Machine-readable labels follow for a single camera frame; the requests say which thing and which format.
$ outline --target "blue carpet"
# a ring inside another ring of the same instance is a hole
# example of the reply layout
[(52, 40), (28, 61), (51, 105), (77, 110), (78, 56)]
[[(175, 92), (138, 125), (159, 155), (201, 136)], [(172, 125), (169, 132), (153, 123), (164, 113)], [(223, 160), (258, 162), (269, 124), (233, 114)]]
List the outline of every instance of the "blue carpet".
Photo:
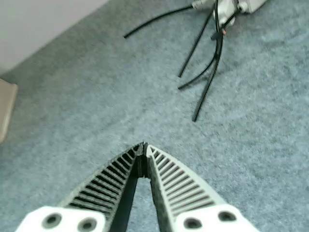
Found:
[[(228, 28), (218, 73), (198, 121), (205, 79), (179, 91), (213, 54), (206, 17), (188, 11), (125, 40), (139, 23), (186, 0), (110, 0), (11, 72), (19, 85), (0, 146), (0, 231), (56, 205), (126, 148), (149, 142), (204, 178), (259, 230), (309, 228), (309, 1), (270, 0)], [(158, 231), (147, 180), (129, 232)]]

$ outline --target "gripper jaw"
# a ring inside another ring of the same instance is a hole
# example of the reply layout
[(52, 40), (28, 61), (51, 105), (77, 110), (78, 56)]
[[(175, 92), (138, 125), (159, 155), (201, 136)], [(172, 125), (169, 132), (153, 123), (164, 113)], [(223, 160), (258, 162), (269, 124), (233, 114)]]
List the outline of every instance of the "gripper jaw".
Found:
[(99, 168), (58, 207), (29, 213), (16, 232), (125, 232), (140, 177), (150, 179), (161, 232), (257, 232), (196, 173), (147, 143)]

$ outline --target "white plastic box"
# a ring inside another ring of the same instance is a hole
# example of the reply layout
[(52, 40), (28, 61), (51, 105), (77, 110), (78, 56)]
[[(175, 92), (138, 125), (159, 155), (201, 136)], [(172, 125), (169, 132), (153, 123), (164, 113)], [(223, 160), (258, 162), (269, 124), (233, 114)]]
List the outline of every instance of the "white plastic box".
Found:
[(0, 144), (5, 139), (18, 87), (0, 79)]

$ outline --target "white wall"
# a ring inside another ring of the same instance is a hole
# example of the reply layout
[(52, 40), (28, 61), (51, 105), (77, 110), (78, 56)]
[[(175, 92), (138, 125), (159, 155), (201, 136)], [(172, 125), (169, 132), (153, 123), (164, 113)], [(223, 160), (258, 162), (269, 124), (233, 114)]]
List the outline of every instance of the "white wall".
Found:
[(108, 0), (0, 0), (0, 75)]

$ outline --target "black cable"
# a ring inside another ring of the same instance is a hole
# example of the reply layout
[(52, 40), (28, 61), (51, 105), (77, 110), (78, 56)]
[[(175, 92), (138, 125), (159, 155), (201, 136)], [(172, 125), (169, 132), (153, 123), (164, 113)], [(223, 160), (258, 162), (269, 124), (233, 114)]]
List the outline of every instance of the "black cable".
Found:
[(211, 16), (212, 16), (212, 12), (213, 12), (213, 10), (214, 10), (214, 7), (215, 7), (215, 4), (214, 4), (213, 7), (211, 8), (210, 13), (207, 15), (207, 17), (206, 17), (206, 19), (205, 19), (205, 22), (204, 22), (204, 24), (203, 24), (203, 27), (202, 27), (201, 31), (199, 32), (197, 38), (195, 39), (195, 42), (194, 42), (194, 44), (193, 44), (193, 46), (192, 46), (192, 48), (191, 48), (190, 53), (189, 53), (189, 55), (187, 56), (185, 62), (183, 63), (183, 66), (181, 67), (181, 69), (180, 69), (180, 71), (179, 71), (178, 77), (181, 77), (181, 76), (183, 75), (183, 72), (184, 72), (185, 68), (187, 67), (187, 65), (188, 65), (188, 63), (189, 63), (189, 60), (191, 59), (191, 57), (192, 57), (192, 55), (193, 55), (193, 53), (194, 53), (194, 51), (195, 51), (195, 49), (196, 49), (196, 47), (197, 47), (197, 44), (198, 44), (200, 38), (202, 37), (202, 35), (203, 35), (203, 33), (204, 33), (204, 30), (205, 30), (205, 28), (206, 28), (206, 26), (207, 26), (207, 24), (208, 24), (208, 22), (209, 22), (209, 20), (210, 20), (210, 18), (211, 18)]
[(242, 8), (239, 7), (237, 10), (227, 19), (227, 21), (221, 25), (219, 31), (215, 32), (212, 36), (212, 40), (218, 39), (219, 35), (223, 35), (223, 30), (227, 27), (227, 25), (232, 21), (233, 18), (235, 18), (237, 15), (239, 15), (242, 12)]
[(207, 83), (204, 87), (204, 90), (202, 92), (202, 95), (197, 103), (197, 106), (195, 108), (195, 111), (194, 111), (194, 114), (193, 114), (193, 117), (192, 117), (192, 121), (196, 121), (197, 120), (197, 116), (198, 116), (198, 113), (201, 109), (201, 106), (202, 106), (202, 103), (204, 102), (205, 100), (205, 97), (206, 97), (206, 94), (208, 92), (208, 89), (212, 83), (212, 80), (213, 80), (213, 77), (215, 76), (216, 72), (217, 72), (217, 69), (218, 69), (218, 65), (219, 65), (219, 61), (220, 61), (220, 57), (221, 57), (221, 51), (222, 51), (222, 45), (223, 45), (223, 35), (220, 36), (220, 40), (221, 40), (221, 46), (220, 46), (220, 51), (219, 51), (219, 54), (218, 54), (218, 58), (216, 59), (216, 63), (211, 71), (211, 75), (209, 77), (209, 79), (207, 80)]
[(169, 11), (169, 12), (166, 12), (164, 14), (161, 14), (155, 18), (152, 18), (150, 20), (148, 20), (147, 22), (139, 25), (137, 28), (133, 29), (132, 31), (130, 31), (129, 33), (127, 33), (124, 37), (125, 38), (128, 38), (129, 36), (131, 36), (132, 34), (134, 34), (135, 32), (137, 32), (138, 30), (140, 30), (141, 28), (147, 26), (148, 24), (151, 24), (152, 22), (154, 21), (157, 21), (159, 20), (160, 18), (163, 18), (165, 16), (168, 16), (168, 15), (172, 15), (174, 13), (178, 13), (178, 12), (181, 12), (181, 11), (185, 11), (185, 10), (189, 10), (189, 9), (193, 9), (193, 6), (192, 5), (189, 5), (189, 6), (185, 6), (185, 7), (182, 7), (180, 9), (177, 9), (177, 10), (174, 10), (174, 11)]
[[(216, 30), (218, 31), (218, 29), (219, 29), (219, 22), (218, 22), (218, 24), (216, 23)], [(216, 50), (215, 50), (215, 52), (214, 52), (214, 54), (213, 54), (213, 57), (212, 57), (211, 61), (210, 61), (209, 64), (207, 65), (207, 67), (206, 67), (199, 75), (197, 75), (196, 77), (194, 77), (192, 80), (190, 80), (190, 81), (188, 81), (187, 83), (185, 83), (185, 84), (179, 86), (179, 87), (178, 87), (179, 90), (182, 90), (182, 89), (186, 88), (187, 86), (189, 86), (190, 84), (192, 84), (193, 82), (195, 82), (196, 80), (198, 80), (198, 79), (211, 67), (211, 65), (213, 64), (213, 62), (215, 61), (215, 59), (218, 57), (218, 51), (220, 50), (220, 49), (219, 49), (219, 46), (220, 46), (220, 43), (219, 43), (219, 40), (217, 40), (217, 43), (216, 43)]]
[[(216, 20), (216, 30), (217, 32), (219, 31), (219, 16), (218, 16), (218, 1), (219, 0), (216, 0), (216, 6), (215, 6), (215, 20)], [(205, 97), (206, 97), (206, 94), (208, 92), (208, 89), (211, 85), (211, 82), (213, 80), (213, 77), (215, 76), (216, 72), (217, 72), (217, 69), (218, 69), (218, 65), (219, 65), (219, 61), (220, 61), (220, 57), (221, 57), (221, 52), (222, 52), (222, 46), (223, 46), (223, 35), (219, 36), (219, 38), (217, 39), (217, 41), (219, 41), (219, 51), (218, 51), (218, 57), (216, 58), (216, 63), (211, 71), (211, 74), (210, 74), (210, 77), (208, 78), (207, 80), (207, 83), (204, 87), (204, 90), (202, 92), (202, 95), (197, 103), (197, 106), (195, 108), (195, 111), (194, 111), (194, 114), (193, 114), (193, 117), (192, 117), (192, 121), (196, 121), (197, 120), (197, 116), (198, 116), (198, 113), (201, 109), (201, 106), (202, 106), (202, 103), (204, 102), (205, 100)]]
[(192, 84), (193, 82), (195, 82), (196, 80), (198, 80), (212, 65), (212, 63), (215, 61), (215, 59), (218, 57), (218, 51), (219, 51), (219, 41), (217, 41), (216, 44), (216, 50), (213, 54), (213, 57), (211, 59), (211, 61), (209, 62), (209, 64), (207, 65), (207, 67), (196, 77), (194, 77), (192, 80), (188, 81), (187, 83), (183, 84), (182, 86), (179, 86), (178, 89), (182, 90), (186, 87), (188, 87), (190, 84)]

